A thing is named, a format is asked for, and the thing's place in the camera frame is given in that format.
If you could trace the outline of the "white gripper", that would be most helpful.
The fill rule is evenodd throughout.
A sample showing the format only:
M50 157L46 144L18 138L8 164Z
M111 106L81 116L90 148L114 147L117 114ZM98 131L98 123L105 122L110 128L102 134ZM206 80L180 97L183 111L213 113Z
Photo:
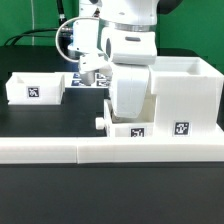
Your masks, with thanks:
M149 81L147 65L119 64L98 54L79 59L79 73L84 82L93 83L93 71L110 79L109 97L116 117L137 118L142 111Z

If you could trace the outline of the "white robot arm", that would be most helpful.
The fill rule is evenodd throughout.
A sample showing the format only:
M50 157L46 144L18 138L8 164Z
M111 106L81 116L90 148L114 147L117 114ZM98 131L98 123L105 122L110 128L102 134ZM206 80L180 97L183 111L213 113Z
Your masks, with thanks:
M100 70L112 78L109 91L117 117L136 118L147 92L149 67L157 57L159 14L169 14L183 0L89 0L99 14L73 22L72 48L79 54L79 72L87 84Z

